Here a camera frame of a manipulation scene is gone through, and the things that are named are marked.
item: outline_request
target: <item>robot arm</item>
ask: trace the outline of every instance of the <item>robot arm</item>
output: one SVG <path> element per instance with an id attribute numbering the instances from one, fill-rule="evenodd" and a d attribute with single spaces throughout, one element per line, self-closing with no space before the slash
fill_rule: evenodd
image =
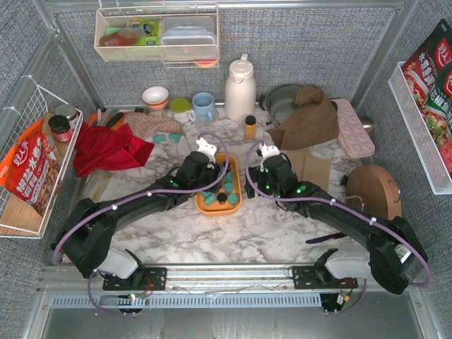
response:
<path id="1" fill-rule="evenodd" d="M 168 173 L 149 187 L 130 196 L 100 203 L 94 203 L 89 198 L 81 200 L 64 223 L 57 237 L 58 242 L 87 216 L 105 207 L 116 206 L 115 204 L 118 202 L 137 194 L 144 194 L 143 198 L 131 199 L 130 202 L 116 208 L 113 207 L 110 211 L 93 218 L 73 233 L 63 244 L 61 250 L 84 278 L 88 278 L 94 270 L 98 269 L 111 273 L 112 277 L 119 279 L 119 283 L 124 288 L 134 289 L 143 279 L 144 265 L 129 251 L 125 253 L 110 249 L 113 234 L 120 228 L 147 215 L 169 210 L 186 202 L 193 192 L 182 193 L 183 191 L 205 187 L 213 183 L 221 171 L 221 166 L 215 164 L 216 149 L 215 146 L 209 145 L 203 140 L 199 149 L 191 152 L 185 158 L 174 176 L 172 173 Z M 216 191 L 218 186 L 216 185 L 210 190 Z M 146 195 L 146 192 L 156 189 L 177 189 L 181 193 Z"/>
<path id="2" fill-rule="evenodd" d="M 311 182 L 299 182 L 292 172 L 290 162 L 274 147 L 261 146 L 263 160 L 261 166 L 250 167 L 250 177 L 260 191 L 278 198 L 323 198 L 333 199 L 327 192 Z M 245 189 L 249 198 L 254 197 L 254 190 L 246 182 Z M 400 294 L 421 270 L 420 262 L 406 251 L 406 247 L 380 229 L 373 227 L 356 216 L 321 202 L 297 201 L 281 203 L 285 209 L 296 212 L 303 217 L 320 220 L 350 236 L 360 243 L 370 254 L 371 274 L 383 288 Z M 335 201 L 335 205 L 346 204 Z M 360 210 L 356 213 L 368 217 Z M 427 255 L 407 220 L 395 217 L 392 220 L 374 218 L 375 222 L 394 231 L 411 244 L 427 261 Z"/>

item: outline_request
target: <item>orange food package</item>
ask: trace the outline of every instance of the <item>orange food package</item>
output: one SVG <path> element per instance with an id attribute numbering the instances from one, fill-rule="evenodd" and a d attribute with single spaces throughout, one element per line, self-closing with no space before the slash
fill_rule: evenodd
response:
<path id="1" fill-rule="evenodd" d="M 45 150 L 43 122 L 40 119 L 26 129 L 0 163 L 0 185 L 29 203 L 41 216 L 49 203 L 59 168 Z"/>

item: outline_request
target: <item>ventilation grille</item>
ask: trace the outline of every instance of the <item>ventilation grille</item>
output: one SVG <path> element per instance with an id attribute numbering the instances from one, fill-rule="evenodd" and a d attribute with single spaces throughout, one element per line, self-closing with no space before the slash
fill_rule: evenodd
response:
<path id="1" fill-rule="evenodd" d="M 278 293 L 249 295 L 153 295 L 141 299 L 120 299 L 117 296 L 93 296 L 105 308 L 139 309 L 209 309 L 264 307 L 320 307 L 319 293 Z M 53 309 L 88 309 L 93 307 L 86 295 L 55 295 Z"/>

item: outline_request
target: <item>white thermos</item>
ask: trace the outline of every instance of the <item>white thermos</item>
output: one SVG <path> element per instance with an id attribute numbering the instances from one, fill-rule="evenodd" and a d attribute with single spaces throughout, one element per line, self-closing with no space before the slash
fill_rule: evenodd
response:
<path id="1" fill-rule="evenodd" d="M 233 61 L 229 67 L 229 77 L 225 88 L 225 111 L 229 119 L 243 122 L 254 114 L 256 103 L 256 81 L 253 64 L 246 60 L 248 54 Z"/>

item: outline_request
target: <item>gray fabric wall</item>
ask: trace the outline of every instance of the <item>gray fabric wall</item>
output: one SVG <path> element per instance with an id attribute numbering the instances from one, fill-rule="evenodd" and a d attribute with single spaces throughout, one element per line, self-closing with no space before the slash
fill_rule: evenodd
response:
<path id="1" fill-rule="evenodd" d="M 403 215 L 429 254 L 434 301 L 446 338 L 452 338 L 452 197 L 433 195 L 388 85 L 396 63 L 408 59 L 441 18 L 452 24 L 452 0 L 419 2 L 358 113 L 378 124 L 375 162 L 393 175 L 402 191 Z"/>
<path id="2" fill-rule="evenodd" d="M 137 105 L 150 86 L 172 97 L 208 90 L 224 100 L 227 70 L 242 53 L 254 65 L 258 94 L 283 83 L 309 83 L 352 99 L 392 8 L 220 11 L 220 68 L 165 69 L 161 61 L 104 62 L 93 48 L 95 12 L 60 13 L 103 104 Z"/>
<path id="3" fill-rule="evenodd" d="M 0 0 L 0 8 L 1 109 L 47 29 L 31 0 Z M 58 48 L 51 54 L 43 74 L 36 80 L 45 88 L 69 102 L 76 102 L 87 112 L 93 109 Z M 48 103 L 49 108 L 56 104 L 54 100 Z M 0 338 L 19 338 L 23 332 L 41 267 L 50 262 L 49 245 L 66 218 L 75 185 L 75 173 L 69 170 L 44 239 L 0 239 Z"/>

